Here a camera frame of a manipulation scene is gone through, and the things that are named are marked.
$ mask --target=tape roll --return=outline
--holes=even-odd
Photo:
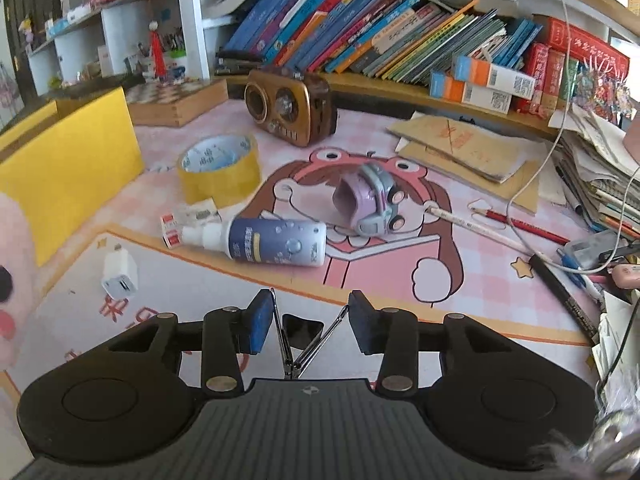
[[[253,136],[208,137],[191,146],[176,164],[187,204],[213,198],[218,208],[242,202],[260,184]]]

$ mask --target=power adapter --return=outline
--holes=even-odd
[[[116,301],[126,300],[138,291],[138,266],[120,245],[104,259],[102,287]]]

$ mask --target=qr code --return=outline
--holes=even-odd
[[[513,82],[513,93],[528,99],[533,95],[533,85],[531,79],[517,75]]]
[[[509,109],[510,97],[509,94],[503,92],[494,92],[491,96],[491,108],[506,112]]]

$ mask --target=chess board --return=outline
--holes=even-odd
[[[228,99],[225,81],[188,81],[162,85],[158,81],[127,91],[131,122],[145,126],[184,126]]]

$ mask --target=brown retro radio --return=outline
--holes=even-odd
[[[320,76],[266,66],[251,70],[244,102],[264,130],[301,148],[335,133],[338,112]]]

